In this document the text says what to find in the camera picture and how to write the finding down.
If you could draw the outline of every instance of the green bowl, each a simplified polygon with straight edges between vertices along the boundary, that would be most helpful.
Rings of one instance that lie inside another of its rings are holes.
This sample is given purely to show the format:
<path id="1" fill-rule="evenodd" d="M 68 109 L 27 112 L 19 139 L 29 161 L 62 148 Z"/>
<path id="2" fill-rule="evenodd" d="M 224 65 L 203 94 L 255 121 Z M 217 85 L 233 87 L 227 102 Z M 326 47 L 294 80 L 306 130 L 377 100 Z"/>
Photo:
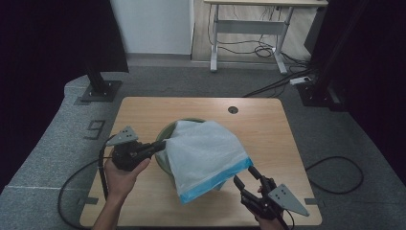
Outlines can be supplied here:
<path id="1" fill-rule="evenodd" d="M 199 119 L 199 118 L 183 118 L 183 119 L 180 119 L 178 121 L 190 121 L 190 122 L 196 122 L 196 123 L 204 123 L 205 122 L 205 120 Z M 177 121 L 174 121 L 174 122 L 170 123 L 169 125 L 167 125 L 166 127 L 164 127 L 164 129 L 162 129 L 162 131 L 156 137 L 156 141 L 162 141 L 164 139 L 169 139 L 170 136 L 172 135 L 173 131 L 176 128 L 176 122 Z M 173 180 L 173 173 L 172 173 L 172 171 L 170 169 L 168 157 L 166 156 L 166 158 L 167 158 L 167 161 L 165 161 L 161 157 L 157 156 L 157 154 L 155 154 L 155 159 L 156 159 L 156 162 L 158 162 L 159 167 L 161 167 L 161 169 L 165 173 L 167 173 L 169 175 L 169 177 Z"/>

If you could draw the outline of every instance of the wooden table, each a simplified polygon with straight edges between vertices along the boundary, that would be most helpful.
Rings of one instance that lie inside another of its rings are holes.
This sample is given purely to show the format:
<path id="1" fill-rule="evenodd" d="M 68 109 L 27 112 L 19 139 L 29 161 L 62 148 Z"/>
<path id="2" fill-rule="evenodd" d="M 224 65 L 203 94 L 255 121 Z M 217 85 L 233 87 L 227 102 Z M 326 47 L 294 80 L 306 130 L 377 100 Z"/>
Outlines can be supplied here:
<path id="1" fill-rule="evenodd" d="M 327 0 L 204 0 L 205 3 L 215 5 L 212 45 L 212 56 L 210 70 L 217 71 L 217 34 L 250 34 L 250 35 L 280 35 L 276 47 L 272 49 L 275 61 L 281 74 L 287 74 L 284 66 L 281 50 L 289 28 L 290 19 L 295 7 L 326 7 Z M 219 20 L 218 8 L 220 5 L 242 5 L 242 6 L 277 6 L 288 7 L 289 11 L 284 21 L 243 21 L 243 20 Z"/>
<path id="2" fill-rule="evenodd" d="M 229 112 L 235 106 L 238 113 Z M 283 183 L 301 201 L 309 217 L 293 214 L 297 225 L 318 225 L 322 222 L 317 205 L 305 205 L 305 198 L 314 198 L 304 165 L 298 153 L 289 124 L 277 99 L 233 98 L 125 98 L 111 134 L 131 126 L 139 141 L 153 142 L 169 123 L 182 118 L 213 120 L 231 130 L 245 147 L 260 173 Z M 259 182 L 244 171 L 238 174 L 246 189 L 255 193 Z M 92 226 L 104 198 L 98 174 L 89 197 L 98 198 L 96 205 L 86 204 L 80 223 Z M 284 219 L 291 224 L 289 215 Z M 211 191 L 189 204 L 181 205 L 169 177 L 154 157 L 139 175 L 134 190 L 122 209 L 120 226 L 253 226 L 253 215 L 240 204 L 240 194 L 232 180 L 218 191 Z"/>

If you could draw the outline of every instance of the blue trim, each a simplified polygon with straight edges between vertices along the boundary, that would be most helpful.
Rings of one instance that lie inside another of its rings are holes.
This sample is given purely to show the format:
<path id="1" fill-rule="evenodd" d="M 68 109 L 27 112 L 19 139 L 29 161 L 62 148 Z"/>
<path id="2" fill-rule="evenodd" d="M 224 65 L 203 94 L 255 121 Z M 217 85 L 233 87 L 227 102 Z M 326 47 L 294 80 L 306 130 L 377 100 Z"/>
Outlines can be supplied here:
<path id="1" fill-rule="evenodd" d="M 230 177 L 234 176 L 235 174 L 248 169 L 248 167 L 252 166 L 253 162 L 249 157 L 241 160 L 240 162 L 236 163 L 233 167 L 230 169 L 220 172 L 219 174 L 215 175 L 214 177 L 206 180 L 205 182 L 197 185 L 196 187 L 186 191 L 182 195 L 180 195 L 180 201 L 182 204 L 186 204 L 199 196 L 202 196 L 203 194 L 207 193 L 210 191 L 212 188 L 215 186 L 219 185 L 218 190 L 221 188 L 221 186 L 225 183 L 227 179 Z"/>

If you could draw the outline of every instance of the hand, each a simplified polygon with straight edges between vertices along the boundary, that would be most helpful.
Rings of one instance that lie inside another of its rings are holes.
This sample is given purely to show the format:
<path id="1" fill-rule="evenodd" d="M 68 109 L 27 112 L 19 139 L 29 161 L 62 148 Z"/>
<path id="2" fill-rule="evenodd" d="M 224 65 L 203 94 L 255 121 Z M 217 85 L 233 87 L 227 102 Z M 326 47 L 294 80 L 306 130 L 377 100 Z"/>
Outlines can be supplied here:
<path id="1" fill-rule="evenodd" d="M 258 193 L 260 193 L 261 191 L 262 191 L 262 186 L 259 186 Z M 260 230 L 283 230 L 283 227 L 277 218 L 274 218 L 272 220 L 266 219 L 266 218 L 260 218 L 253 211 L 251 211 L 251 210 L 249 210 L 249 211 L 254 215 L 255 219 L 258 221 Z"/>
<path id="2" fill-rule="evenodd" d="M 149 162 L 150 159 L 147 158 L 132 172 L 127 172 L 117 169 L 113 161 L 108 159 L 104 164 L 108 186 L 108 198 L 117 198 L 118 200 L 124 202 L 134 187 L 138 174 L 140 174 L 140 172 L 142 172 L 148 166 Z"/>

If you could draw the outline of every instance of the white wall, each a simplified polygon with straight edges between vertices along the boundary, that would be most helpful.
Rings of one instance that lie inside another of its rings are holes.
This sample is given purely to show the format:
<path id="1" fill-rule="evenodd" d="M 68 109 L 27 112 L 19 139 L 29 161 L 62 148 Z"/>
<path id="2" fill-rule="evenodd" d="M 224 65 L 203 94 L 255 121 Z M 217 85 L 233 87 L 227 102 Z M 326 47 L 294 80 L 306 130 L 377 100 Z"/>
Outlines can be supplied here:
<path id="1" fill-rule="evenodd" d="M 111 0 L 127 53 L 192 53 L 193 0 Z"/>

